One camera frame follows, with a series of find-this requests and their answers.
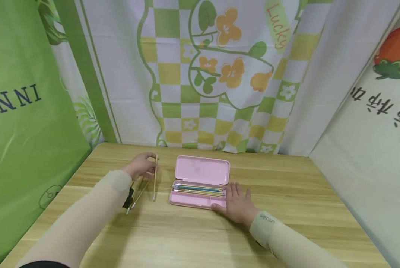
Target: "orange flower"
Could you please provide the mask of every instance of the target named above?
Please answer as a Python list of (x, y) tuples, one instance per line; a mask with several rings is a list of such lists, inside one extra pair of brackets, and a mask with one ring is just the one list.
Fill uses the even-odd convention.
[(218, 31), (217, 44), (220, 47), (225, 46), (229, 40), (238, 41), (242, 37), (242, 31), (236, 25), (233, 25), (237, 19), (237, 9), (231, 7), (224, 11), (215, 19), (215, 27)]
[(199, 58), (200, 62), (200, 69), (206, 70), (210, 73), (215, 72), (215, 65), (218, 63), (218, 61), (214, 58), (208, 60), (205, 56), (201, 56)]
[(233, 65), (225, 64), (221, 68), (221, 77), (219, 82), (226, 82), (228, 88), (236, 88), (242, 82), (242, 74), (245, 73), (242, 58), (234, 60)]
[(269, 83), (269, 79), (272, 76), (272, 72), (268, 73), (256, 73), (251, 78), (251, 87), (254, 91), (263, 92)]

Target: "right hand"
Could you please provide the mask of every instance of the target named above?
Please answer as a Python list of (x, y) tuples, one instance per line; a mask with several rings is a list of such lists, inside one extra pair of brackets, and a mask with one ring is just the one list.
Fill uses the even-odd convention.
[(251, 201), (251, 190), (247, 189), (243, 196), (243, 189), (238, 182), (229, 183), (226, 187), (226, 208), (212, 204), (212, 210), (235, 223), (242, 223), (247, 228), (251, 227), (255, 216), (260, 212)]

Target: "pencil case lid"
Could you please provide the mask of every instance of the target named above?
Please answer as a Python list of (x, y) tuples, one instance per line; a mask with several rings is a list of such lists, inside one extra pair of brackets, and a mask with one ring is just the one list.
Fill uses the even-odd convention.
[(225, 185), (229, 180), (229, 162), (221, 159), (180, 155), (176, 159), (178, 180)]

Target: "pink pencil case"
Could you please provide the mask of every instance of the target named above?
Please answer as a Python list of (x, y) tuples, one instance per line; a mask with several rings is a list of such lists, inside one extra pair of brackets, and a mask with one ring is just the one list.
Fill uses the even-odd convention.
[(223, 189), (229, 180), (229, 162), (226, 160), (180, 155), (176, 160), (175, 177), (169, 201), (172, 205), (210, 209), (212, 204), (226, 206), (225, 197), (208, 197), (174, 191), (175, 185), (184, 183), (192, 186)]

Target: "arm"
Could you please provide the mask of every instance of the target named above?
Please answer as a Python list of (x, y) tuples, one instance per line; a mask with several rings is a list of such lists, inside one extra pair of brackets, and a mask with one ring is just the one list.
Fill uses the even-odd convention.
[(212, 209), (236, 223), (242, 223), (253, 238), (274, 254), (288, 268), (346, 267), (340, 260), (306, 237), (289, 228), (272, 215), (254, 207), (248, 189), (243, 196), (239, 183), (226, 188), (226, 208), (217, 204)]
[(120, 170), (110, 171), (95, 187), (65, 211), (17, 267), (36, 261), (53, 261), (79, 267), (85, 252), (116, 215), (129, 196), (132, 178), (155, 171), (154, 153), (142, 153)]

